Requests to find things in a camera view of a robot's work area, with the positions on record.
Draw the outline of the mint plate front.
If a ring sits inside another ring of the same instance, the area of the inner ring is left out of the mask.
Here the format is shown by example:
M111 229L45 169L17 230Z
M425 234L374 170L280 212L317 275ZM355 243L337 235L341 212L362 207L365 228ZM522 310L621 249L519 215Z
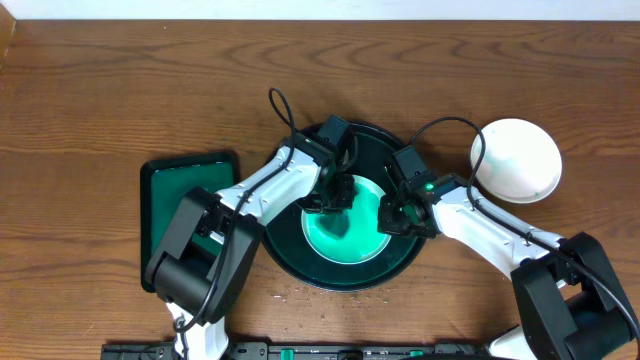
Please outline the mint plate front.
M385 194L373 181L354 175L355 197L351 209L343 210L350 220L350 228L342 238L326 236L318 228L321 215L303 211L301 225L305 239L322 258L341 265L356 265L379 255L387 246L391 236L380 233L378 209Z

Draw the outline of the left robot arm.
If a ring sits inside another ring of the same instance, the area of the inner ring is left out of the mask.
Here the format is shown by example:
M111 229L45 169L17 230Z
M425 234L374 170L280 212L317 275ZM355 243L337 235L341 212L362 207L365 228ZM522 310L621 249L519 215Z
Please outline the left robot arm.
M216 193L204 180L233 178L234 157L161 159L141 168L142 283L166 302L177 327L177 359L218 359L229 346L224 317L238 298L266 225L330 178L338 209L350 208L342 177L356 151L283 145L245 182Z

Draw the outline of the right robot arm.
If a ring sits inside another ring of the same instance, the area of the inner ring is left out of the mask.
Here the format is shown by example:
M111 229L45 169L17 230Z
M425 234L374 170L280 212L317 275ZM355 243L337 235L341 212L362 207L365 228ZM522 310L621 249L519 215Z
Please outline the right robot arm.
M504 359L602 359L638 340L639 322L601 244L533 227L456 176L390 174L379 229L407 237L442 234L471 248L510 280L520 323L487 351Z

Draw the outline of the white plate with green stain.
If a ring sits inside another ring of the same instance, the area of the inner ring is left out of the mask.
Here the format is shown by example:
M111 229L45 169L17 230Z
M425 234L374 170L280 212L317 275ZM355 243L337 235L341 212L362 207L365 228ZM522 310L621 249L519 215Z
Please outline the white plate with green stain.
M516 204L538 202L561 180L560 150L538 125L518 118L496 120L471 146L470 163L480 168L477 181L495 197Z

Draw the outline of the green scouring sponge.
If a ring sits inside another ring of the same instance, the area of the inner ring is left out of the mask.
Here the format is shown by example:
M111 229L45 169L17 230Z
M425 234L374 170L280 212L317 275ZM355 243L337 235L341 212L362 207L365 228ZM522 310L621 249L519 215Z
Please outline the green scouring sponge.
M325 214L319 217L317 225L326 236L342 238L350 228L350 220L345 213Z

